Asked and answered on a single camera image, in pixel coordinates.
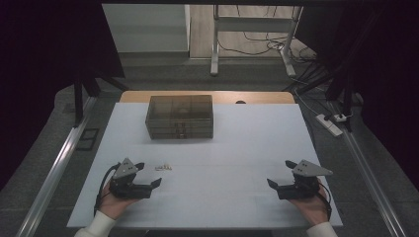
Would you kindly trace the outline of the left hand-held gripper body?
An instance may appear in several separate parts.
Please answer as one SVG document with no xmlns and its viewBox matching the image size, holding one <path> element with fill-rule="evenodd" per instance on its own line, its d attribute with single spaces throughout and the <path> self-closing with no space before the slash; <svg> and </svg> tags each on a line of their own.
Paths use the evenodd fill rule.
<svg viewBox="0 0 419 237">
<path fill-rule="evenodd" d="M 110 192 L 116 198 L 123 199 L 142 199 L 150 198 L 152 188 L 150 185 L 136 185 L 133 180 L 137 170 L 128 158 L 125 158 L 122 164 L 117 168 L 117 171 L 111 178 Z"/>
</svg>

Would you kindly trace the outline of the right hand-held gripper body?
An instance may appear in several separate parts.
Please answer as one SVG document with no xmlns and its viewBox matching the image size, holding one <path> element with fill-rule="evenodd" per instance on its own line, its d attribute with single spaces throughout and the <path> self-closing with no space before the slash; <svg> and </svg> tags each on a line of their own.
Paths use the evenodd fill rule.
<svg viewBox="0 0 419 237">
<path fill-rule="evenodd" d="M 301 160 L 292 170 L 293 183 L 279 186 L 279 199 L 313 198 L 319 191 L 319 176 L 331 176 L 332 171 L 306 160 Z"/>
</svg>

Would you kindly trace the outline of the smoky transparent drawer box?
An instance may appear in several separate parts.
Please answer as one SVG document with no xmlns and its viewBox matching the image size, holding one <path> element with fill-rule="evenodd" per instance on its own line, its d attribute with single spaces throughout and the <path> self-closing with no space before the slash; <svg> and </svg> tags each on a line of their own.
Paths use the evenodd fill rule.
<svg viewBox="0 0 419 237">
<path fill-rule="evenodd" d="M 152 127 L 212 127 L 211 95 L 152 96 L 145 124 Z"/>
</svg>

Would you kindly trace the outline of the person's left hand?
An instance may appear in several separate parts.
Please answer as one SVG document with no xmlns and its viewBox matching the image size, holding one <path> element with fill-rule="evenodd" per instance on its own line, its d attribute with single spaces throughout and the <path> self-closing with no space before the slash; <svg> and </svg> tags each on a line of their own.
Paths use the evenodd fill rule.
<svg viewBox="0 0 419 237">
<path fill-rule="evenodd" d="M 100 195 L 99 210 L 113 220 L 117 220 L 123 215 L 126 208 L 135 202 L 136 199 L 123 199 L 115 197 L 110 192 L 110 184 L 106 184 Z"/>
</svg>

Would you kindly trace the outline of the person's right hand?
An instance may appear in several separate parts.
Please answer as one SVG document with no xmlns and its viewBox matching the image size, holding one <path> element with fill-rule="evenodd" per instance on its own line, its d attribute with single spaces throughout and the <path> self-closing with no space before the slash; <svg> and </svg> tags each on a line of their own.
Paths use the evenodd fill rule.
<svg viewBox="0 0 419 237">
<path fill-rule="evenodd" d="M 327 206 L 323 201 L 326 198 L 326 193 L 322 185 L 319 185 L 318 193 L 321 197 L 315 196 L 306 199 L 290 200 L 290 203 L 299 210 L 301 215 L 311 226 L 329 221 Z"/>
</svg>

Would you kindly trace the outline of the white table board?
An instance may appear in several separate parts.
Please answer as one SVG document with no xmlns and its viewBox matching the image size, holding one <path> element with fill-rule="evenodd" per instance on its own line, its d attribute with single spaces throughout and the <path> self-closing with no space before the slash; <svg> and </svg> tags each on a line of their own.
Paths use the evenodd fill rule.
<svg viewBox="0 0 419 237">
<path fill-rule="evenodd" d="M 145 103 L 118 103 L 68 224 L 84 227 L 105 172 L 129 158 L 144 163 L 135 180 L 162 179 L 149 199 L 129 206 L 118 225 L 138 229 L 278 229 L 306 226 L 267 179 L 293 182 L 286 160 L 318 161 L 296 104 L 213 107 L 212 139 L 151 139 Z M 172 170 L 164 170 L 167 162 Z"/>
</svg>

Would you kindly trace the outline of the white power strip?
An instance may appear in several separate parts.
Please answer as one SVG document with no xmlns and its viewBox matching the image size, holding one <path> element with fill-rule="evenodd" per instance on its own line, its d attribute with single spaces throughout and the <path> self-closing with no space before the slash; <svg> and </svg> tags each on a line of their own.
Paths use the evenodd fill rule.
<svg viewBox="0 0 419 237">
<path fill-rule="evenodd" d="M 330 119 L 327 119 L 324 114 L 320 114 L 315 118 L 333 136 L 338 137 L 343 134 L 342 130 L 338 126 L 336 126 Z"/>
</svg>

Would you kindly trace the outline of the black metal stand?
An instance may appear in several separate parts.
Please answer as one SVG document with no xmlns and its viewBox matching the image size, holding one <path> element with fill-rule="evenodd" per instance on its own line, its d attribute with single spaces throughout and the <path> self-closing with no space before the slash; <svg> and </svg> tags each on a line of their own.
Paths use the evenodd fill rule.
<svg viewBox="0 0 419 237">
<path fill-rule="evenodd" d="M 74 75 L 74 105 L 75 105 L 75 127 L 78 127 L 82 120 L 85 118 L 84 114 L 87 110 L 83 104 L 83 91 L 86 91 L 89 97 L 96 98 L 99 96 L 101 89 L 99 87 L 97 78 L 100 78 L 108 84 L 120 89 L 125 92 L 129 90 L 129 87 L 119 82 L 114 77 L 107 75 L 105 72 L 89 67 L 80 67 L 76 70 Z"/>
<path fill-rule="evenodd" d="M 347 130 L 351 132 L 353 79 L 350 75 L 348 65 L 346 63 L 342 63 L 327 74 L 318 77 L 311 82 L 303 81 L 304 75 L 309 68 L 310 66 L 308 66 L 299 77 L 291 75 L 292 80 L 294 80 L 296 83 L 302 84 L 302 87 L 297 89 L 294 93 L 302 95 L 318 87 L 319 85 L 330 81 L 331 84 L 325 92 L 325 98 L 327 101 L 335 101 L 340 95 L 343 95 L 341 116 L 346 117 L 346 120 L 343 122 L 343 124 Z"/>
</svg>

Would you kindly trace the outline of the wooden table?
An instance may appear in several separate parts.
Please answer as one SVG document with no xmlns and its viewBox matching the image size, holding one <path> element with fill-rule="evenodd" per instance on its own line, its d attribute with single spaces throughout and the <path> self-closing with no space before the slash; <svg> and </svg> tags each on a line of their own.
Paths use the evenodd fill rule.
<svg viewBox="0 0 419 237">
<path fill-rule="evenodd" d="M 212 95 L 215 104 L 294 104 L 289 92 L 246 92 L 246 91 L 125 91 L 121 103 L 148 103 L 151 96 Z"/>
</svg>

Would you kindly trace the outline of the dark curtain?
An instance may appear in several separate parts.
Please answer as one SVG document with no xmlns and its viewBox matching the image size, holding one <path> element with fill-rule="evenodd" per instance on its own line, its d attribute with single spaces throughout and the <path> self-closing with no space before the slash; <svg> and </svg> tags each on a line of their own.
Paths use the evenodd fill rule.
<svg viewBox="0 0 419 237">
<path fill-rule="evenodd" d="M 374 8 L 305 7 L 296 37 L 335 67 Z M 351 65 L 364 99 L 364 124 L 419 190 L 419 0 L 383 0 L 377 22 Z"/>
<path fill-rule="evenodd" d="M 77 79 L 123 77 L 103 0 L 0 0 L 0 190 Z"/>
</svg>

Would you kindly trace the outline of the white cabinet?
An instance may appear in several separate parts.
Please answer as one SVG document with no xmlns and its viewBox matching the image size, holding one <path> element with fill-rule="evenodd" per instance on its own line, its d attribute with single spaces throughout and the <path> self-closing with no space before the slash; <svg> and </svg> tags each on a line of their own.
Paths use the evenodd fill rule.
<svg viewBox="0 0 419 237">
<path fill-rule="evenodd" d="M 103 4 L 118 52 L 188 52 L 189 5 Z"/>
</svg>

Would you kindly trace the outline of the black rectangular floor frame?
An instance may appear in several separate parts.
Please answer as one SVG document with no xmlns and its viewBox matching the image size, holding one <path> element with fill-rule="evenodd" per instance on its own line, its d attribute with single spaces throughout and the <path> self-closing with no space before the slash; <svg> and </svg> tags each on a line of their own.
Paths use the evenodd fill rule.
<svg viewBox="0 0 419 237">
<path fill-rule="evenodd" d="M 98 128 L 85 128 L 78 140 L 76 149 L 80 151 L 91 151 L 99 134 Z"/>
</svg>

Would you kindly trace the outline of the aluminium rail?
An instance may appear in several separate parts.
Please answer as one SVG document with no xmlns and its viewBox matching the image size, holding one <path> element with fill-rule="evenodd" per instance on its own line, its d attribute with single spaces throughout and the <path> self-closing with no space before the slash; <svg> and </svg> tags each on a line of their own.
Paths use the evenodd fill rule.
<svg viewBox="0 0 419 237">
<path fill-rule="evenodd" d="M 344 121 L 341 125 L 339 125 L 339 128 L 343 132 L 344 140 L 358 166 L 358 170 L 366 183 L 372 199 L 377 205 L 377 209 L 389 234 L 391 237 L 408 237 L 408 233 L 406 232 L 400 218 L 396 214 L 391 201 L 385 194 L 381 185 L 378 183 L 377 177 L 370 167 L 357 139 L 355 138 L 351 126 Z"/>
<path fill-rule="evenodd" d="M 81 137 L 88 120 L 91 117 L 92 110 L 96 104 L 95 97 L 88 97 L 82 112 L 84 116 L 77 126 L 73 126 L 67 135 L 58 155 L 56 156 L 31 208 L 29 209 L 22 225 L 15 237 L 34 237 L 46 209 L 55 193 L 55 190 L 64 174 L 64 171 L 75 150 L 76 143 Z"/>
</svg>

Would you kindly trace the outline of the white metal desk frame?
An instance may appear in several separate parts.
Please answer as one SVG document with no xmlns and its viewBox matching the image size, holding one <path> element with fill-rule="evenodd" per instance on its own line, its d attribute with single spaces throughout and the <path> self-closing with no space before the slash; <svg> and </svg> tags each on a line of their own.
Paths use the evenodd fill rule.
<svg viewBox="0 0 419 237">
<path fill-rule="evenodd" d="M 250 32 L 250 33 L 281 33 L 286 34 L 286 42 L 280 49 L 289 77 L 295 77 L 295 71 L 291 63 L 289 52 L 291 43 L 300 17 L 301 7 L 294 7 L 290 18 L 254 18 L 254 17 L 221 17 L 219 7 L 212 6 L 213 9 L 213 43 L 211 49 L 210 74 L 218 74 L 218 34 L 220 32 Z"/>
</svg>

